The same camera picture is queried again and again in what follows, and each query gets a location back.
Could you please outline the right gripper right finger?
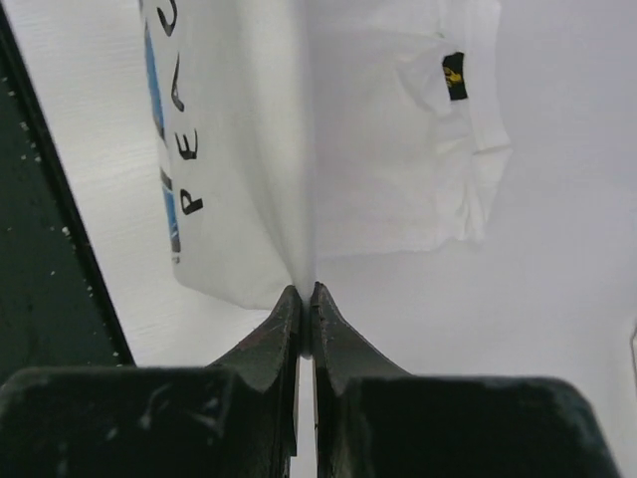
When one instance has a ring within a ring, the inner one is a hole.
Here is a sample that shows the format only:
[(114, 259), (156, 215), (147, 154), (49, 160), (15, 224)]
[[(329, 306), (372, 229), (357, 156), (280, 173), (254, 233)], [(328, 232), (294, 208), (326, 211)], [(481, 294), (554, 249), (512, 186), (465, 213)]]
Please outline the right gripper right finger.
[(589, 402), (552, 377), (421, 376), (311, 298), (321, 477), (616, 477)]

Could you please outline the white t shirt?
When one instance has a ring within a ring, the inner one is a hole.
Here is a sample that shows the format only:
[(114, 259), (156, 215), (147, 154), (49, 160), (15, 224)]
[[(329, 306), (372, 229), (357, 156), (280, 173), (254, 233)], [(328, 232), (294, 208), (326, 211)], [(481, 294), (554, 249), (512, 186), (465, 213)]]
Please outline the white t shirt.
[(498, 1), (143, 1), (172, 271), (269, 309), (320, 258), (483, 241)]

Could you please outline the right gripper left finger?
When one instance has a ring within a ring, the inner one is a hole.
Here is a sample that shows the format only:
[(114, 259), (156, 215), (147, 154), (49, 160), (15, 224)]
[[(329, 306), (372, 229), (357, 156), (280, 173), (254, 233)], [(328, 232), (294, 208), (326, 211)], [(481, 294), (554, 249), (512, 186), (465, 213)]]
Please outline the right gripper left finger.
[(1, 389), (5, 477), (286, 477), (302, 301), (203, 367), (27, 368)]

